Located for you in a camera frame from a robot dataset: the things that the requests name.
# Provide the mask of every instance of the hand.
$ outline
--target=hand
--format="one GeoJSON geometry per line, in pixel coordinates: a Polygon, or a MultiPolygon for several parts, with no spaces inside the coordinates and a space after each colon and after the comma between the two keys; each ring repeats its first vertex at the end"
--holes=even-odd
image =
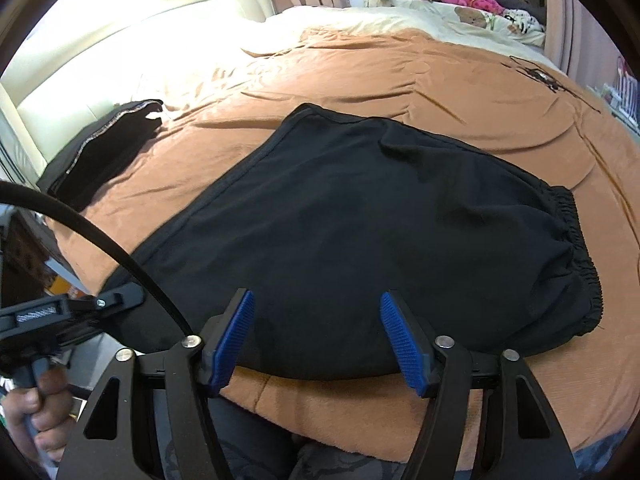
{"type": "Polygon", "coordinates": [[[40,463],[38,451],[24,425],[25,416],[33,414],[33,427],[40,432],[35,445],[52,460],[60,462],[76,423],[69,415],[74,401],[66,389],[64,369],[45,372],[38,380],[38,387],[43,399],[36,388],[16,388],[2,399],[7,430],[20,452],[32,462],[40,463]]]}

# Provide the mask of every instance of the metal rivet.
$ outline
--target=metal rivet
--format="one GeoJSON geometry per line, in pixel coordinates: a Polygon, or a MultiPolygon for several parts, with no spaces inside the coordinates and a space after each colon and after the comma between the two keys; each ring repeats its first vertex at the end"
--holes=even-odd
{"type": "Polygon", "coordinates": [[[182,346],[185,348],[196,348],[200,343],[202,343],[202,339],[196,335],[188,335],[182,340],[182,346]]]}
{"type": "Polygon", "coordinates": [[[453,341],[452,337],[449,337],[448,335],[439,335],[436,338],[436,345],[438,345],[440,348],[451,348],[453,345],[455,345],[455,341],[453,341]]]}
{"type": "Polygon", "coordinates": [[[131,359],[134,355],[135,354],[131,348],[121,348],[116,352],[116,359],[118,361],[124,362],[131,359]]]}
{"type": "Polygon", "coordinates": [[[515,350],[508,349],[502,352],[502,357],[507,359],[507,361],[517,361],[520,358],[520,354],[515,350]]]}

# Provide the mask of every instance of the black cable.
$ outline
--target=black cable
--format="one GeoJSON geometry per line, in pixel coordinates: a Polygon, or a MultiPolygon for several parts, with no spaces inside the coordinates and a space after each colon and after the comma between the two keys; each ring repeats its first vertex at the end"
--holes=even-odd
{"type": "Polygon", "coordinates": [[[82,386],[76,386],[75,384],[68,384],[66,389],[69,390],[69,393],[76,399],[89,400],[89,396],[91,395],[91,390],[83,388],[82,386]]]}
{"type": "Polygon", "coordinates": [[[44,193],[20,186],[19,184],[12,184],[11,182],[0,182],[0,203],[23,207],[43,214],[89,240],[138,280],[138,283],[146,288],[146,290],[156,298],[160,306],[172,317],[184,335],[193,334],[189,323],[184,319],[184,316],[174,305],[174,302],[169,299],[142,267],[129,256],[129,253],[68,205],[44,193]]]}

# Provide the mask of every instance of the black pants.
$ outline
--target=black pants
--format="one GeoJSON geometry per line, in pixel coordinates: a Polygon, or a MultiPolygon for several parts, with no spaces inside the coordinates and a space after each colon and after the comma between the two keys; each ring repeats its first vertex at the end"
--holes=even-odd
{"type": "MultiPolygon", "coordinates": [[[[180,480],[164,396],[156,402],[156,426],[167,480],[180,480]]],[[[289,431],[226,399],[209,400],[220,445],[236,480],[399,480],[404,464],[347,453],[289,431]]]]}

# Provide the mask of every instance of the pink stuffed toy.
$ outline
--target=pink stuffed toy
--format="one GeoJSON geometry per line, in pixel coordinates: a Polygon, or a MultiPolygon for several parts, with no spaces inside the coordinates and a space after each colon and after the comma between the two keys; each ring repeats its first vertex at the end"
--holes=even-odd
{"type": "Polygon", "coordinates": [[[502,14],[504,7],[495,0],[442,0],[444,4],[454,4],[461,7],[471,7],[472,9],[485,10],[493,14],[502,14]]]}

